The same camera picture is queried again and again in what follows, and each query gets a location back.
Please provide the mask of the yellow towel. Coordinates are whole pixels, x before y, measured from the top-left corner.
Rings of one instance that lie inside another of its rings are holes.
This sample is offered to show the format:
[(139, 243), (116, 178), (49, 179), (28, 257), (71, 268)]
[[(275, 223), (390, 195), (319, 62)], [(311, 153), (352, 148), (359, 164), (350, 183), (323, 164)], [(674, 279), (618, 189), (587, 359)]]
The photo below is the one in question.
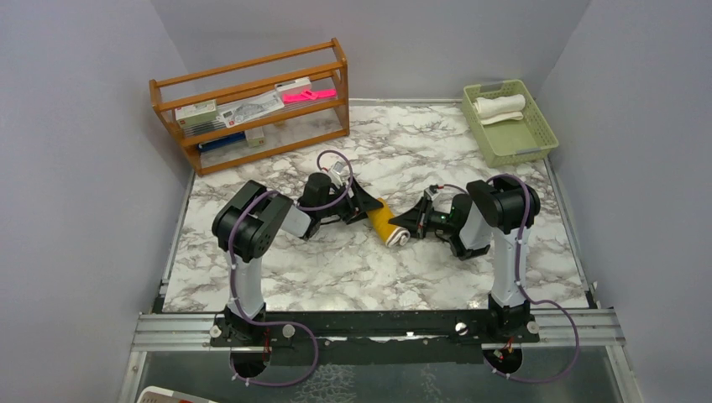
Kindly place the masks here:
[(371, 226), (387, 248), (406, 245), (411, 237), (410, 232), (401, 226), (390, 223), (390, 219), (394, 218), (395, 214), (390, 210), (385, 199), (378, 198), (378, 201), (382, 207), (367, 212)]

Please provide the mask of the white towel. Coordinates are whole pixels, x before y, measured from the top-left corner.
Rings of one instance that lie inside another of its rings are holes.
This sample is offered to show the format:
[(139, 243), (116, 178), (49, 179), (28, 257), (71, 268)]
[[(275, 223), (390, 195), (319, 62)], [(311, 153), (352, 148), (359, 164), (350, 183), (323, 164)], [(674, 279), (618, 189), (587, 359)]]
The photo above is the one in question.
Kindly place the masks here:
[(525, 106), (526, 98), (521, 94), (494, 99), (478, 97), (474, 101), (474, 111), (483, 126), (522, 120)]

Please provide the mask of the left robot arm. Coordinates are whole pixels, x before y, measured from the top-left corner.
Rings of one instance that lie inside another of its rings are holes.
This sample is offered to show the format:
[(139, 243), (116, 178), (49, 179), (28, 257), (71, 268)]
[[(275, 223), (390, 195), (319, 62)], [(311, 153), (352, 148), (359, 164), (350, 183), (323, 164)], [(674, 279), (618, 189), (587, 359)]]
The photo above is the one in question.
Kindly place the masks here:
[(301, 197), (295, 201), (256, 181), (248, 181), (212, 224), (212, 234), (230, 264), (228, 303), (221, 326), (227, 337), (250, 345), (257, 343), (267, 330), (263, 323), (261, 265), (278, 232), (307, 240), (316, 234), (325, 218), (335, 217), (350, 224), (384, 205), (355, 179), (344, 181), (325, 172), (310, 174)]

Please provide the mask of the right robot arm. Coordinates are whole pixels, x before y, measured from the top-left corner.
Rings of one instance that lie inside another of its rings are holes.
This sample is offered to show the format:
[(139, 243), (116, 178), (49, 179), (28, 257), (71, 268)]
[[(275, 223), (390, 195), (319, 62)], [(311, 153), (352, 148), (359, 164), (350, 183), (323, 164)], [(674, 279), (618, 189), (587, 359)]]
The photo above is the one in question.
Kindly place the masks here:
[(469, 182), (453, 198), (450, 211), (440, 212), (434, 201), (445, 187), (429, 186), (414, 207), (389, 223), (408, 230), (413, 238), (441, 232), (462, 261), (494, 251), (494, 283), (483, 324), (491, 339), (504, 342), (533, 319), (526, 295), (526, 256), (540, 198), (520, 178), (501, 174)]

